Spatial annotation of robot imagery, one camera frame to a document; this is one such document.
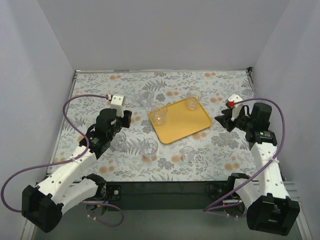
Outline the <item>small clear glass front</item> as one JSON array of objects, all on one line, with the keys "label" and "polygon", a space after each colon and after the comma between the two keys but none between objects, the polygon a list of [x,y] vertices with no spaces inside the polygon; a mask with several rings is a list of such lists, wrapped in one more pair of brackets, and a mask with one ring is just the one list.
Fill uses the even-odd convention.
[{"label": "small clear glass front", "polygon": [[192,161],[194,159],[196,151],[191,146],[185,146],[181,150],[182,160],[185,162]]}]

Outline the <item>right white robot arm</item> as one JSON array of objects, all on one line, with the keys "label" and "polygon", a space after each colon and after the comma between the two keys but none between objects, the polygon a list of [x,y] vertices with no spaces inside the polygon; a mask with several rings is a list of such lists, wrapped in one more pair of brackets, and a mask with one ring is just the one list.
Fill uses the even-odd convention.
[{"label": "right white robot arm", "polygon": [[272,107],[256,102],[253,108],[229,100],[227,108],[215,119],[228,131],[245,132],[257,172],[249,177],[234,174],[229,178],[233,189],[246,207],[246,222],[251,230],[287,236],[300,213],[284,185],[278,161],[277,139],[269,130]]}]

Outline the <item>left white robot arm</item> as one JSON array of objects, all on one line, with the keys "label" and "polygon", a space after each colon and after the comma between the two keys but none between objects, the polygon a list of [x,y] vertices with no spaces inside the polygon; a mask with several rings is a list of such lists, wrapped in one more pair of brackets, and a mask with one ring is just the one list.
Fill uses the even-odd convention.
[{"label": "left white robot arm", "polygon": [[125,110],[122,115],[117,116],[116,109],[112,108],[101,110],[74,150],[71,162],[64,163],[36,186],[28,185],[23,190],[23,217],[48,233],[68,210],[80,202],[103,198],[106,181],[102,177],[92,173],[83,177],[80,183],[73,183],[111,146],[111,141],[122,128],[130,127],[132,112]]}]

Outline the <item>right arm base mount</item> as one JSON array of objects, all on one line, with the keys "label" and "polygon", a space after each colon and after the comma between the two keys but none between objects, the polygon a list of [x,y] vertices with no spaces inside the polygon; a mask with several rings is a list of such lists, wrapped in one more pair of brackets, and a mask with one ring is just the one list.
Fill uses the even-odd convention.
[{"label": "right arm base mount", "polygon": [[[204,191],[207,194],[208,198],[212,201],[216,201],[222,196],[226,195],[230,189],[226,183],[208,183],[204,187]],[[232,193],[230,196],[226,197],[226,200],[235,200],[239,202],[241,200],[240,196],[237,193]]]}]

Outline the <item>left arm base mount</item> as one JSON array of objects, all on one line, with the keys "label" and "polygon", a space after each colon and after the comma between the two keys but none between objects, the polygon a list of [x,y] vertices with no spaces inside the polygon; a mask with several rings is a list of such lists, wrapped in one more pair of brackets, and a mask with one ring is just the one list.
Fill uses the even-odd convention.
[{"label": "left arm base mount", "polygon": [[95,200],[102,201],[120,201],[122,198],[122,186],[118,184],[107,184],[104,186],[100,186],[97,189],[95,196],[93,197]]}]

